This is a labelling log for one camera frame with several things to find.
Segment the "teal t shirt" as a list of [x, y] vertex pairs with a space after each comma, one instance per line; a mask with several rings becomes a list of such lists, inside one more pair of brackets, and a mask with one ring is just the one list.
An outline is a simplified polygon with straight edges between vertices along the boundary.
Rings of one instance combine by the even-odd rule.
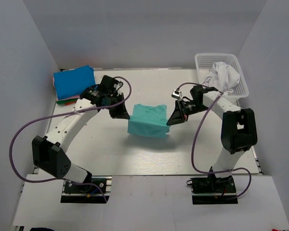
[[142, 137], [166, 138], [170, 131], [167, 121], [166, 105], [135, 104], [128, 121], [127, 132]]

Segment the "white t shirt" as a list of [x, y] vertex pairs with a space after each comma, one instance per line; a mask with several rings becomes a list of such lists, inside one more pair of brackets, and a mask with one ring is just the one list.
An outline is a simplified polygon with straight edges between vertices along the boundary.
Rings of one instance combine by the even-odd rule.
[[231, 65], [225, 62], [214, 62], [202, 84], [232, 95], [239, 82], [240, 74]]

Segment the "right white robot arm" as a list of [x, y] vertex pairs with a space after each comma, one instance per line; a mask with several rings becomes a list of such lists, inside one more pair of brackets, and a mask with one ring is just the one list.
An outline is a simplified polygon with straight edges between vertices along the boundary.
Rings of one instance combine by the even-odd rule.
[[242, 109], [223, 97], [223, 92], [215, 87], [194, 84], [190, 90], [192, 99], [184, 101], [180, 88], [176, 88], [171, 96], [176, 99], [175, 108], [167, 121], [168, 126], [188, 121], [190, 115], [214, 112], [222, 121], [222, 150], [215, 162], [205, 174], [213, 175], [208, 179], [208, 187], [219, 192], [225, 187], [225, 178], [236, 171], [236, 163], [240, 157], [257, 143], [257, 130], [254, 111]]

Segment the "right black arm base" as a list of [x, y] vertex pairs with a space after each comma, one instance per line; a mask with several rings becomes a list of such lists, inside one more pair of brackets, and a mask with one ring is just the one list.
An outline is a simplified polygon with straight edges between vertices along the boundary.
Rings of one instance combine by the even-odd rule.
[[216, 180], [209, 178], [191, 178], [186, 182], [191, 187], [193, 205], [231, 205], [238, 204], [233, 177]]

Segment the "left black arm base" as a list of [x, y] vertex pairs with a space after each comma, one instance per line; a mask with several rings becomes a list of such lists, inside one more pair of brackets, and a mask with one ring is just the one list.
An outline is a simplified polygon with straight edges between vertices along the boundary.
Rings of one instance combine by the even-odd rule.
[[96, 184], [103, 192], [103, 195], [95, 186], [78, 186], [70, 181], [65, 181], [62, 188], [60, 203], [63, 204], [106, 204], [111, 193], [112, 177], [95, 176], [92, 183]]

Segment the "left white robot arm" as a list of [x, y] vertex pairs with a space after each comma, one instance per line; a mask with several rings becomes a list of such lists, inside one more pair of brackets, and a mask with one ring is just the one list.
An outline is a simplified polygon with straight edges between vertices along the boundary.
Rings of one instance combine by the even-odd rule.
[[104, 75], [97, 85], [87, 87], [79, 96], [75, 108], [51, 131], [32, 141], [33, 163], [57, 179], [75, 182], [81, 192], [92, 187], [92, 174], [73, 164], [68, 148], [82, 128], [100, 110], [109, 110], [113, 119], [130, 119], [125, 106], [126, 97], [120, 91], [126, 79]]

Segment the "pink folded t shirt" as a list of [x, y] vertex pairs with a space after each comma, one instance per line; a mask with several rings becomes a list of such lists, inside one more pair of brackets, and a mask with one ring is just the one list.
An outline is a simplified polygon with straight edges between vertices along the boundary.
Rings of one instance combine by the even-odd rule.
[[64, 99], [61, 99], [59, 100], [58, 99], [58, 96], [57, 96], [57, 92], [56, 92], [56, 89], [55, 89], [55, 94], [56, 94], [56, 101], [66, 101], [66, 100], [72, 100], [72, 99], [76, 99], [79, 97], [79, 95], [74, 95], [74, 96], [71, 96], [71, 97], [67, 97], [67, 98], [64, 98]]

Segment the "blue folded t shirt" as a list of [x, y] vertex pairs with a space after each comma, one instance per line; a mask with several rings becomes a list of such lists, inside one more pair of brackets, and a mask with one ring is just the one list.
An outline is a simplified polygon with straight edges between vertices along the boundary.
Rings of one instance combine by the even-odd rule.
[[87, 65], [54, 73], [53, 85], [59, 101], [79, 96], [87, 87], [95, 85], [94, 69]]

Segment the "green folded t shirt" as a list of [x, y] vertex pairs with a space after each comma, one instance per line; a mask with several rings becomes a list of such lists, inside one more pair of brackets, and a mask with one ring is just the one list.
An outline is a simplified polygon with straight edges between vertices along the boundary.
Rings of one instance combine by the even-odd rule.
[[77, 99], [67, 99], [67, 100], [61, 100], [61, 101], [56, 101], [56, 103], [58, 105], [61, 105], [61, 104], [64, 104], [66, 102], [69, 102], [69, 101], [77, 101]]

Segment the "white plastic basket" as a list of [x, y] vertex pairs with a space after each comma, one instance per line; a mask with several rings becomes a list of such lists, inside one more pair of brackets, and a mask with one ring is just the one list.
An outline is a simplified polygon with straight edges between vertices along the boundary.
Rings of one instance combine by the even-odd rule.
[[199, 53], [195, 55], [198, 81], [224, 92], [231, 102], [246, 98], [249, 90], [237, 57], [229, 53]]

